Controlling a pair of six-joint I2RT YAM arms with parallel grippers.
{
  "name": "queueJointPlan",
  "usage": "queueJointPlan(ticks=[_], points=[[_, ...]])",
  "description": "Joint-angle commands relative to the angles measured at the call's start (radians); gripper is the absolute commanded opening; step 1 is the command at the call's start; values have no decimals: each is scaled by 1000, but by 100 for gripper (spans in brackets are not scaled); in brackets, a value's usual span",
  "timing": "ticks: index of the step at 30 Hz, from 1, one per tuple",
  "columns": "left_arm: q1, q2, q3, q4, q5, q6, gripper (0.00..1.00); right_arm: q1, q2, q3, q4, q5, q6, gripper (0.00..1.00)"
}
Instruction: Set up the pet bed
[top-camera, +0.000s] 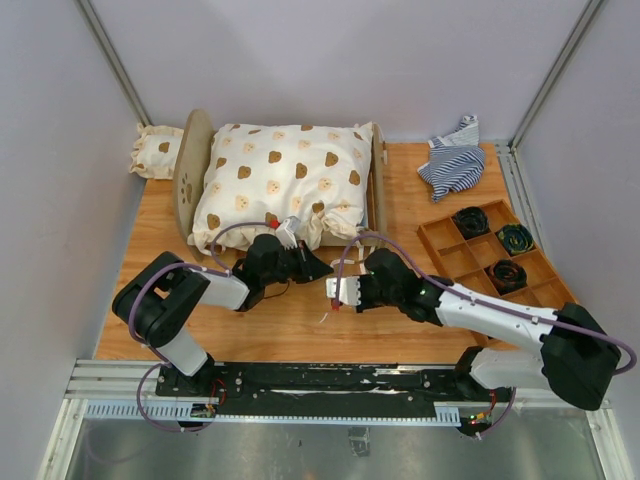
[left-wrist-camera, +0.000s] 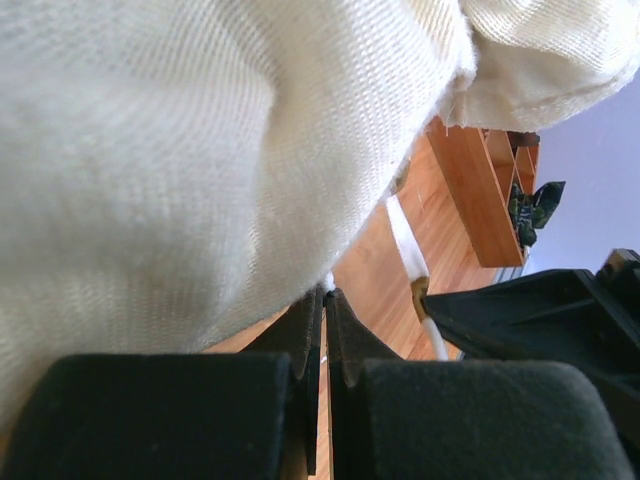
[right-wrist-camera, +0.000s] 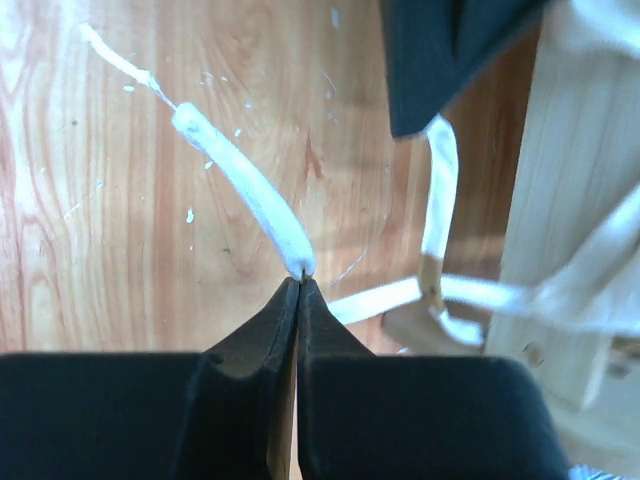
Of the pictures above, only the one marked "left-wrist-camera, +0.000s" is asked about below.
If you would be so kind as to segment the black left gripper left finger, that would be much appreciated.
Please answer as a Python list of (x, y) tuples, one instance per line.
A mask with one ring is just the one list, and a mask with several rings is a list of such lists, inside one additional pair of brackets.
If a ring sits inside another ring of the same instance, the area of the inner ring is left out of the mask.
[(5, 479), (305, 479), (316, 472), (323, 294), (237, 353), (74, 355), (38, 382)]

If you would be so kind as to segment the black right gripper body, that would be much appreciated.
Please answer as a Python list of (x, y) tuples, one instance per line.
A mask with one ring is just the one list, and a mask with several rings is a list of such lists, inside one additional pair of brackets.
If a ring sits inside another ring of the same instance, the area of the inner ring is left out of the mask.
[(639, 254), (632, 249), (616, 248), (611, 251), (597, 281), (634, 319), (639, 319)]

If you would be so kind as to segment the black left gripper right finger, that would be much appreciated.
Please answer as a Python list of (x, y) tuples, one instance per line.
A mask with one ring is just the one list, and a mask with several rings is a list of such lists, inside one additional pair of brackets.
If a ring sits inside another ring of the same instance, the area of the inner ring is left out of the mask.
[(326, 299), (335, 479), (635, 479), (595, 386), (544, 361), (408, 361)]

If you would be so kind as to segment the large bear print cushion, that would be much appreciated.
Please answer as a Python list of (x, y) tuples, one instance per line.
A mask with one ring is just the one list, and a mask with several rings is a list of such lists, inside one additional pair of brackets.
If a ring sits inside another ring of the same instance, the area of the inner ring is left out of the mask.
[(638, 67), (635, 1), (3, 2), (2, 428), (60, 357), (295, 301), (432, 118), (543, 129)]

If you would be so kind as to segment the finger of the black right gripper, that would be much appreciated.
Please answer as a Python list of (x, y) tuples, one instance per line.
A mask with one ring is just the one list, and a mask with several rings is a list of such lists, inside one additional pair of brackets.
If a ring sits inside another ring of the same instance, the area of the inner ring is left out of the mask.
[(632, 399), (639, 397), (639, 319), (581, 269), (556, 269), (422, 304), (463, 351), (498, 359), (570, 364)]

